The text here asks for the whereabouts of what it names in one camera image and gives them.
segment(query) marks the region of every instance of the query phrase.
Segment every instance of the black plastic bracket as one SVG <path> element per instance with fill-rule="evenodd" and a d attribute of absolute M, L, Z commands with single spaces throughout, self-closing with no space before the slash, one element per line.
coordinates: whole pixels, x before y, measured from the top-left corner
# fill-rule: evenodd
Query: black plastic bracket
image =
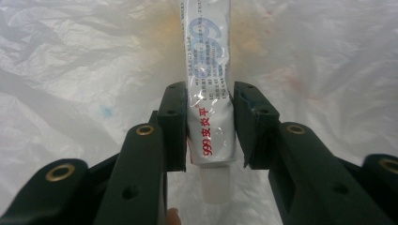
<path fill-rule="evenodd" d="M 275 147 L 279 113 L 257 87 L 235 82 L 235 126 L 245 162 L 252 170 L 267 170 Z"/>

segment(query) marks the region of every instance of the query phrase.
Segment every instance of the white plastic sheet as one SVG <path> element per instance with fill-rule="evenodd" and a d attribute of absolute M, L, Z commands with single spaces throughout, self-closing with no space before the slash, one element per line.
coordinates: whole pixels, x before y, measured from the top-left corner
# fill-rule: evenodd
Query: white plastic sheet
<path fill-rule="evenodd" d="M 340 158 L 398 155 L 396 1 L 232 5 L 231 90 L 257 85 Z M 0 1 L 0 212 L 42 166 L 117 153 L 184 67 L 177 1 Z M 183 224 L 281 224 L 268 173 L 243 169 L 238 152 L 226 204 L 202 203 L 193 166 L 169 174 Z"/>

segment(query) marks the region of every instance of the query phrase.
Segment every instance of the tube cap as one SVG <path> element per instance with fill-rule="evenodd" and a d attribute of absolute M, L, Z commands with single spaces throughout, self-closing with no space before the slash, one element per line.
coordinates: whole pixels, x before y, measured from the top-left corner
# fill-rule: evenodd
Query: tube cap
<path fill-rule="evenodd" d="M 230 168 L 200 168 L 202 196 L 205 203 L 226 203 L 231 198 Z"/>

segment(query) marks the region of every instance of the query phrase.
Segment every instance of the screw hole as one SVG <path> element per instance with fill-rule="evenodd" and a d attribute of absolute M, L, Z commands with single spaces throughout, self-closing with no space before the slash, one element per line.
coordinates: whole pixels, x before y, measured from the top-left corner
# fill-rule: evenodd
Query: screw hole
<path fill-rule="evenodd" d="M 342 194 L 342 195 L 345 195 L 348 193 L 348 188 L 338 182 L 332 182 L 331 189 L 333 189 L 334 192 Z"/>
<path fill-rule="evenodd" d="M 291 125 L 287 127 L 287 131 L 295 134 L 303 134 L 305 133 L 305 129 L 303 127 L 297 126 L 297 125 Z"/>
<path fill-rule="evenodd" d="M 136 187 L 136 186 L 132 186 L 132 187 L 131 186 L 127 186 L 122 191 L 122 197 L 125 200 L 132 200 L 135 197 L 137 197 L 139 193 L 140 193 L 140 190 L 139 190 L 138 187 Z"/>
<path fill-rule="evenodd" d="M 175 115 L 175 114 L 176 114 L 176 111 L 167 111 L 167 114 Z"/>
<path fill-rule="evenodd" d="M 52 168 L 46 174 L 46 180 L 50 182 L 57 182 L 66 179 L 72 175 L 75 171 L 75 167 L 72 164 L 66 163 Z"/>
<path fill-rule="evenodd" d="M 135 130 L 138 135 L 148 135 L 151 134 L 155 129 L 152 126 L 142 126 Z"/>

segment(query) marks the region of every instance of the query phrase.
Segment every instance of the toothpaste tube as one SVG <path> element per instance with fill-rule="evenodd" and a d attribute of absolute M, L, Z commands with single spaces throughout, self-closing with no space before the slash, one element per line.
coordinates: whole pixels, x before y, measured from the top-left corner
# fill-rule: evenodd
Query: toothpaste tube
<path fill-rule="evenodd" d="M 206 203 L 230 199 L 234 108 L 227 90 L 230 0 L 181 0 L 188 73 L 188 144 Z"/>

